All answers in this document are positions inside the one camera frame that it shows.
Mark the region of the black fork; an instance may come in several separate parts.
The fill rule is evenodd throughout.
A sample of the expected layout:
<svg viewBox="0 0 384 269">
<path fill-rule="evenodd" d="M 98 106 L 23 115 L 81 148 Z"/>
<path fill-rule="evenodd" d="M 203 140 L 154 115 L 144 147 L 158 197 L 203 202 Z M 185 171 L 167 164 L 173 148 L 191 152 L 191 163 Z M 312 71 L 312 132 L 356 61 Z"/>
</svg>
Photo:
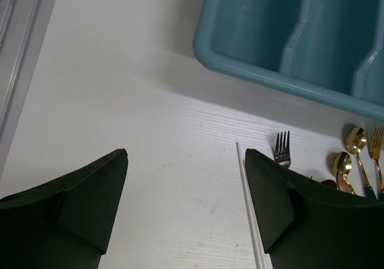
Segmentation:
<svg viewBox="0 0 384 269">
<path fill-rule="evenodd" d="M 290 131 L 284 131 L 277 134 L 274 161 L 286 169 L 290 167 L 292 163 L 290 157 Z"/>
</svg>

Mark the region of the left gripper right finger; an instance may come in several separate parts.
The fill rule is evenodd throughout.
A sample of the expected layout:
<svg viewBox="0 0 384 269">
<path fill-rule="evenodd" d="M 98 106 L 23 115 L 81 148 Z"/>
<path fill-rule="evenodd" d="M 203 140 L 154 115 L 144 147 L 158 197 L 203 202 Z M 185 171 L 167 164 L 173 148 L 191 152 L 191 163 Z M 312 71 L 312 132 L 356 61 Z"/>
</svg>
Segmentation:
<svg viewBox="0 0 384 269">
<path fill-rule="evenodd" d="M 382 268 L 383 202 L 286 169 L 255 149 L 245 172 L 274 268 Z"/>
</svg>

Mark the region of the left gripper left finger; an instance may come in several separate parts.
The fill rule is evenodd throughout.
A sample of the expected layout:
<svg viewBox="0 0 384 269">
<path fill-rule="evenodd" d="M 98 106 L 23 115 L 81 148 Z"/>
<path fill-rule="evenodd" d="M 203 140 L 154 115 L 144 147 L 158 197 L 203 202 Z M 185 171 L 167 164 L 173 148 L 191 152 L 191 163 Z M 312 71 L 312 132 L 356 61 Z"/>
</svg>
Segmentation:
<svg viewBox="0 0 384 269">
<path fill-rule="evenodd" d="M 98 268 L 128 169 L 117 149 L 1 199 L 1 268 Z"/>
</svg>

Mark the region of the aluminium rail left side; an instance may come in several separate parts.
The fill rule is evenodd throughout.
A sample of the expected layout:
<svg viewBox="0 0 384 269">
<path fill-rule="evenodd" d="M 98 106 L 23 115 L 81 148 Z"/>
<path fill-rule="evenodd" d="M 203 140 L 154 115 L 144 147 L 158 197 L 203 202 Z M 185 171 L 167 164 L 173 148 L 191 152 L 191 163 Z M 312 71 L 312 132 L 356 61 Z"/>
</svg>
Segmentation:
<svg viewBox="0 0 384 269">
<path fill-rule="evenodd" d="M 56 0 L 1 0 L 1 135 L 17 125 Z"/>
</svg>

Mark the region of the rose gold spoon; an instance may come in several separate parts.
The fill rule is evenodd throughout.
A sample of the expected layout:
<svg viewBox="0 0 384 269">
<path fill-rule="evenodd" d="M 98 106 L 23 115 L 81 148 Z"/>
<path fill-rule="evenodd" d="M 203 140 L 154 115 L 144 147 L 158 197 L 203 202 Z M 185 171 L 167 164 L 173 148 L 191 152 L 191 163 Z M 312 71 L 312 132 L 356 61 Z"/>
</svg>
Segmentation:
<svg viewBox="0 0 384 269">
<path fill-rule="evenodd" d="M 321 181 L 320 183 L 337 190 L 337 183 L 334 180 L 327 179 L 327 180 Z"/>
</svg>

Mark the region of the blue plastic cutlery tray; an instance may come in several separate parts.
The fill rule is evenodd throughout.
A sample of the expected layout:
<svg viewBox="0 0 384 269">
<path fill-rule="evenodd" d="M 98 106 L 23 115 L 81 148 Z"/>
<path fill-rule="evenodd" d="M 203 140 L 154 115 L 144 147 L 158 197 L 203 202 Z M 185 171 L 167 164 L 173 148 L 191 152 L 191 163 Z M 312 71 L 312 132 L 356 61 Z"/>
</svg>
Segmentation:
<svg viewBox="0 0 384 269">
<path fill-rule="evenodd" d="M 383 0 L 203 0 L 206 68 L 383 119 Z"/>
</svg>

